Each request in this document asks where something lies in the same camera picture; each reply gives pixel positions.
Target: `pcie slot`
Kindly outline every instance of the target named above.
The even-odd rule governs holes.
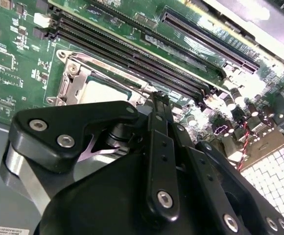
[[[178,45],[177,43],[171,41],[170,39],[163,37],[162,35],[160,35],[159,33],[152,31],[148,28],[146,28],[144,25],[138,23],[137,21],[135,21],[134,19],[116,11],[115,9],[112,9],[111,7],[98,2],[97,0],[87,0],[92,6],[108,13],[109,15],[118,18],[119,20],[125,22],[126,24],[132,26],[133,28],[136,28],[137,30],[141,31],[142,33],[145,33],[146,35],[149,35],[153,38],[155,38],[156,40],[164,43],[165,45],[173,48],[174,50],[180,52],[181,54],[183,54],[184,56],[194,60],[194,61],[198,61],[199,63],[205,64],[206,66],[208,66],[211,70],[215,70],[217,71],[217,74],[224,78],[226,75],[224,73],[224,71],[220,68],[215,66],[214,64],[212,64],[211,62],[204,60],[202,58],[196,57],[195,54],[193,54],[192,52],[190,52],[188,49]]]
[[[195,23],[170,8],[166,7],[164,9],[161,20],[164,24],[172,27],[197,43],[204,45],[215,54],[225,58],[227,61],[242,68],[246,72],[253,74],[260,68],[256,62],[242,52],[200,28]]]
[[[169,89],[176,91],[186,97],[194,99],[197,103],[201,102],[202,97],[196,91],[193,91],[187,87],[184,87],[183,84],[180,84],[176,81],[168,80],[166,77],[160,76],[156,73],[155,67],[145,68],[144,66],[134,63],[127,58],[123,58],[119,56],[116,52],[112,52],[104,48],[104,46],[100,47],[93,42],[89,38],[88,41],[85,41],[84,38],[79,35],[71,34],[63,29],[56,30],[53,34],[48,34],[50,39],[60,38],[62,40],[68,41],[73,45],[81,47],[91,53],[94,53],[105,60],[112,62],[113,64],[119,65],[123,68],[128,68],[133,73],[139,74],[142,77],[147,78],[150,81],[160,83]]]
[[[163,72],[168,76],[173,77],[174,79],[178,79],[180,82],[183,82],[186,86],[195,87],[199,90],[204,90],[205,94],[209,94],[210,92],[208,85],[196,82],[191,78],[184,77],[181,74],[178,74],[176,71],[172,70],[171,68],[167,68],[168,65],[166,65],[167,67],[161,66],[159,62],[150,60],[148,57],[145,57],[141,54],[137,54],[132,49],[127,48],[126,46],[122,46],[117,41],[113,41],[112,36],[110,35],[109,38],[107,38],[104,35],[99,35],[98,30],[93,31],[91,28],[85,27],[84,25],[81,25],[78,22],[72,22],[70,19],[66,17],[61,17],[61,19],[59,20],[58,27],[61,27],[71,32],[75,32],[76,29],[78,29],[78,31],[82,31],[81,32],[82,34],[85,34],[91,37],[92,39],[96,39],[99,43],[104,42],[106,46],[109,46],[109,48],[117,48],[119,52],[128,56],[128,58],[135,58],[140,63],[144,63],[145,66],[153,66],[154,63],[157,64],[158,72]]]

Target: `barcode label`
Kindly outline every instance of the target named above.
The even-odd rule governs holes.
[[[29,235],[29,230],[0,227],[0,235]]]

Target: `perforated metal panel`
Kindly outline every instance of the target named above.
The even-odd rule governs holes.
[[[242,175],[284,216],[284,148],[246,169]]]

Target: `integrated circuit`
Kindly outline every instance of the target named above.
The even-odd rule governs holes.
[[[13,66],[14,66],[13,56],[0,51],[0,66],[13,70]]]
[[[19,26],[18,28],[18,32],[21,34],[21,35],[26,35],[26,28],[22,27],[22,26]]]
[[[48,80],[48,75],[46,74],[46,73],[41,73],[40,74],[40,78],[42,79],[42,80]]]
[[[146,26],[148,26],[152,29],[155,29],[156,26],[158,25],[156,21],[151,20],[151,19],[147,19],[145,24],[146,24]]]
[[[142,23],[142,24],[144,24],[146,22],[146,20],[147,20],[147,18],[144,15],[142,15],[141,13],[136,13],[134,18],[136,18],[136,20],[139,23]]]
[[[16,4],[16,12],[19,14],[19,15],[23,15],[24,14],[24,6],[17,3]]]
[[[12,0],[0,0],[0,6],[10,10],[13,7]]]

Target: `wire bundle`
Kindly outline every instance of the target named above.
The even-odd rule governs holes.
[[[242,167],[243,167],[243,162],[244,162],[244,156],[246,154],[246,147],[248,146],[248,137],[250,135],[250,131],[248,130],[247,128],[247,122],[244,123],[243,125],[243,128],[246,130],[245,131],[245,134],[244,134],[244,138],[245,138],[245,141],[244,141],[244,145],[243,145],[243,150],[242,150],[242,157],[240,159],[240,161],[238,162],[237,164],[237,170],[240,172]]]

